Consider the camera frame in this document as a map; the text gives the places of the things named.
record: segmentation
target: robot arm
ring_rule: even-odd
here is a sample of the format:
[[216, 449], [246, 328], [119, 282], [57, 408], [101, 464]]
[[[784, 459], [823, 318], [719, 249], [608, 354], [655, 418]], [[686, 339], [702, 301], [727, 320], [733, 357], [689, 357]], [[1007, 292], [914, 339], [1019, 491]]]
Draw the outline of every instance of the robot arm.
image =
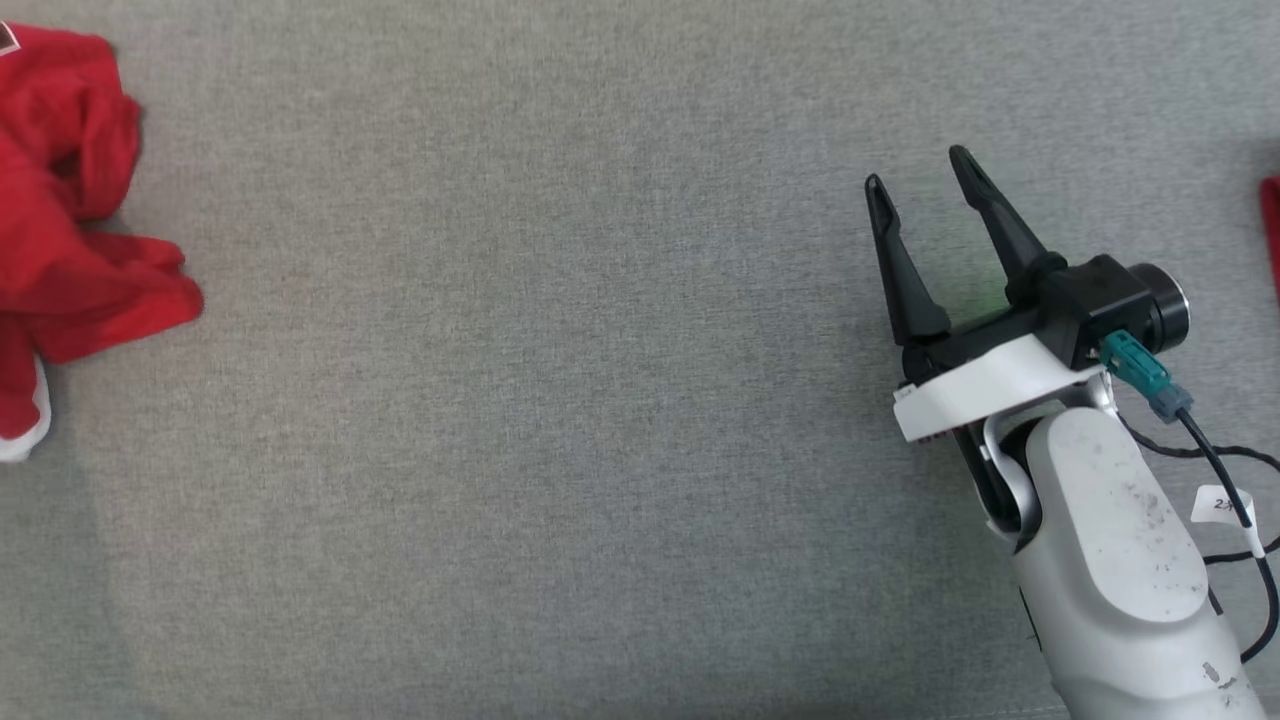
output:
[[[906, 383], [909, 441], [952, 434], [1014, 571], [1053, 687], [1076, 720], [1266, 717], [1208, 575], [1119, 420], [1098, 363], [1117, 331], [1151, 352], [1189, 325], [1178, 283], [1153, 265], [1048, 252], [963, 147], [951, 163], [987, 224], [1010, 306], [952, 328], [929, 297], [878, 177], [867, 202]], [[1007, 419], [1055, 410], [1001, 434]]]

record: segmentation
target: black cable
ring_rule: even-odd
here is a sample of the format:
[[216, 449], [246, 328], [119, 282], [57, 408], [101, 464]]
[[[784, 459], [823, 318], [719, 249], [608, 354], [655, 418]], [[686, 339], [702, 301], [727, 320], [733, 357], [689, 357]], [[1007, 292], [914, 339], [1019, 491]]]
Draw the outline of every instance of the black cable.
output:
[[1267, 588], [1267, 626], [1262, 629], [1262, 634], [1258, 639], [1253, 641], [1253, 644], [1240, 653], [1240, 662], [1248, 662], [1254, 659], [1271, 638], [1276, 634], [1276, 624], [1280, 623], [1280, 593], [1276, 592], [1276, 579], [1271, 574], [1271, 565], [1267, 564], [1266, 557], [1258, 557], [1258, 573], [1262, 573], [1262, 584]]
[[[1120, 421], [1124, 424], [1125, 429], [1129, 430], [1129, 434], [1133, 436], [1133, 439], [1137, 441], [1138, 445], [1146, 447], [1147, 450], [1157, 455], [1164, 455], [1166, 457], [1176, 457], [1180, 460], [1187, 460], [1192, 457], [1204, 457], [1204, 451], [1198, 447], [1167, 447], [1160, 445], [1158, 442], [1135, 430], [1133, 425], [1130, 425], [1129, 421], [1125, 420], [1123, 416], [1120, 418]], [[1257, 460], [1258, 462], [1266, 462], [1267, 465], [1274, 468], [1277, 473], [1280, 473], [1280, 460], [1276, 460], [1274, 455], [1267, 455], [1266, 452], [1253, 450], [1252, 447], [1245, 447], [1243, 445], [1226, 445], [1226, 446], [1215, 445], [1212, 447], [1213, 452], [1219, 454], [1220, 456], [1235, 455], [1239, 457], [1249, 457], [1252, 460]], [[1268, 542], [1265, 546], [1265, 550], [1268, 553], [1280, 550], [1280, 537], [1276, 537], [1274, 541]], [[1243, 560], [1249, 560], [1251, 557], [1253, 557], [1252, 552], [1224, 552], [1221, 555], [1206, 555], [1204, 565], [1219, 565], [1222, 562], [1240, 562]]]
[[[1235, 483], [1231, 480], [1231, 474], [1226, 471], [1226, 465], [1222, 465], [1222, 459], [1217, 456], [1217, 451], [1213, 448], [1213, 443], [1204, 437], [1204, 432], [1199, 429], [1196, 420], [1192, 419], [1190, 411], [1185, 407], [1176, 413], [1178, 419], [1187, 428], [1187, 432], [1192, 434], [1196, 439], [1196, 445], [1199, 446], [1201, 451], [1204, 452], [1204, 457], [1208, 464], [1213, 466], [1213, 471], [1217, 473], [1217, 479], [1222, 483], [1222, 489], [1226, 491], [1226, 497], [1231, 500], [1231, 507], [1235, 510], [1235, 516], [1239, 518], [1240, 525], [1245, 529], [1253, 527], [1253, 519], [1249, 518], [1244, 503], [1240, 502], [1240, 492], [1235, 489]], [[1262, 584], [1267, 589], [1267, 625], [1262, 629], [1262, 634], [1258, 639], [1253, 641], [1244, 652], [1240, 653], [1240, 662], [1248, 662], [1253, 657], [1262, 652], [1262, 648], [1271, 642], [1271, 638], [1276, 634], [1276, 625], [1280, 625], [1280, 591], [1276, 591], [1276, 579], [1271, 574], [1271, 565], [1267, 562], [1266, 555], [1257, 557], [1258, 573], [1262, 575]]]

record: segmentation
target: gray table surface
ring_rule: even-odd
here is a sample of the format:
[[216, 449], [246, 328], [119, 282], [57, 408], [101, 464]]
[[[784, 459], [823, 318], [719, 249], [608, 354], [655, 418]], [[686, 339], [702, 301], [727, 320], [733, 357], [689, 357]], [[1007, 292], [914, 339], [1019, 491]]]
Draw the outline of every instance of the gray table surface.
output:
[[[952, 142], [1068, 258], [1174, 272], [1202, 424], [1280, 447], [1271, 0], [4, 13], [116, 46], [120, 222], [207, 293], [55, 369], [0, 469], [5, 717], [1065, 717], [959, 455], [890, 411], [868, 173], [955, 315], [1000, 304]], [[1252, 638], [1254, 570], [1213, 580]]]

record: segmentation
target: cable label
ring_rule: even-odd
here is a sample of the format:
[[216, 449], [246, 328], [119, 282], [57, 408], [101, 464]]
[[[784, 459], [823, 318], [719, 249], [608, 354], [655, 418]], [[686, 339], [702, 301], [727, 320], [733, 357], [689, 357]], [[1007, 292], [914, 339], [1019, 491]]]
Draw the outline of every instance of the cable label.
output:
[[[1258, 519], [1253, 515], [1253, 498], [1249, 493], [1239, 491], [1240, 501], [1244, 502], [1244, 512], [1257, 525]], [[1192, 523], [1224, 523], [1240, 527], [1240, 519], [1235, 515], [1231, 498], [1226, 496], [1222, 486], [1201, 486], [1196, 491], [1196, 506], [1192, 507]]]

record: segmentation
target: red cloth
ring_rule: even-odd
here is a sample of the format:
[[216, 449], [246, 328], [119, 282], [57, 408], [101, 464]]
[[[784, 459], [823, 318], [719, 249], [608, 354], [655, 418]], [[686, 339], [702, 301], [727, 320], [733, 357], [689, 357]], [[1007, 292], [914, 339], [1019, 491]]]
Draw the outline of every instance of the red cloth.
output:
[[1276, 281], [1276, 291], [1280, 291], [1280, 176], [1262, 181], [1258, 199], [1262, 201], [1262, 225], [1271, 247], [1271, 275]]
[[137, 152], [105, 40], [0, 23], [0, 437], [40, 418], [32, 351], [68, 363], [200, 314], [175, 245], [77, 225], [115, 213]]

